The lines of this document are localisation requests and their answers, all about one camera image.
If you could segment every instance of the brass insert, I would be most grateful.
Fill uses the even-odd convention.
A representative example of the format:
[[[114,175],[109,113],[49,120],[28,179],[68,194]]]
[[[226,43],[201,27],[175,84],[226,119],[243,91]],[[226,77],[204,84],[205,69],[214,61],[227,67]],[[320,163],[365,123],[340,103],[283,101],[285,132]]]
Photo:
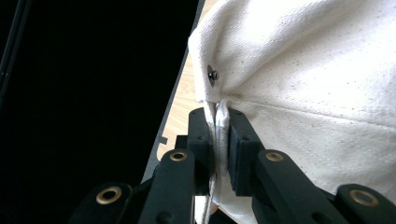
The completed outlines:
[[[187,159],[187,154],[184,152],[175,152],[171,154],[172,161],[184,161]]]
[[[121,196],[121,189],[119,187],[109,187],[103,189],[96,196],[96,201],[99,204],[110,204],[114,203]]]
[[[361,189],[352,189],[349,192],[349,196],[353,199],[353,201],[364,206],[376,207],[379,205],[378,199],[373,194]]]
[[[283,156],[277,152],[268,152],[265,157],[270,161],[283,161]]]

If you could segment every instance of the black background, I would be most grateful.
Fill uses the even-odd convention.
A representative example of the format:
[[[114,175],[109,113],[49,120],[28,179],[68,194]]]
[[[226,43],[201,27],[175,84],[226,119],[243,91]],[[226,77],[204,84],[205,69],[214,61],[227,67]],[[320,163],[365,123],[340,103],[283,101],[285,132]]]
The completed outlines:
[[[66,223],[94,187],[140,183],[197,5],[33,1],[0,118],[0,208],[16,223]]]

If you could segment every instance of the wooden surface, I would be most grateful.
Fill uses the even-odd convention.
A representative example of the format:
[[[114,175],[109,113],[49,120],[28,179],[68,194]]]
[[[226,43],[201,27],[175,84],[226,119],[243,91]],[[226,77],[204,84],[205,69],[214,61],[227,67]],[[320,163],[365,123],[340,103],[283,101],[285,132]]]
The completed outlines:
[[[217,1],[218,0],[205,1],[200,20]],[[175,148],[177,135],[188,134],[189,113],[193,109],[202,106],[202,104],[195,101],[194,76],[191,56],[189,54],[183,67],[175,98],[163,130],[163,137],[167,139],[167,143],[166,145],[160,143],[158,146],[157,158],[159,160],[163,157],[164,153]]]

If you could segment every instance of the white fabric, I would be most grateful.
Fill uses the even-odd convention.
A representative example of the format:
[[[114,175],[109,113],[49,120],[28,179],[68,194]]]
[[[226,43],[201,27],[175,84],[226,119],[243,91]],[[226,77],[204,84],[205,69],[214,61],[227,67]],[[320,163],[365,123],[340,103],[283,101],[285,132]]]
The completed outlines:
[[[358,183],[396,203],[395,15],[390,0],[219,0],[189,39],[196,100],[243,111],[317,186]],[[254,223],[227,181],[220,206]]]

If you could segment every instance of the white cloth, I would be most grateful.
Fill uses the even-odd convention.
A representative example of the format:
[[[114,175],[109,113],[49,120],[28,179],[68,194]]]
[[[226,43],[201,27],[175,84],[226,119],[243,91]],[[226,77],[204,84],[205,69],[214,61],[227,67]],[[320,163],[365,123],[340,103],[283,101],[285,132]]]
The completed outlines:
[[[318,187],[358,183],[396,203],[395,15],[390,0],[219,0],[189,38],[196,100],[244,112]],[[227,122],[206,116],[213,130]],[[217,181],[226,213],[254,223]]]

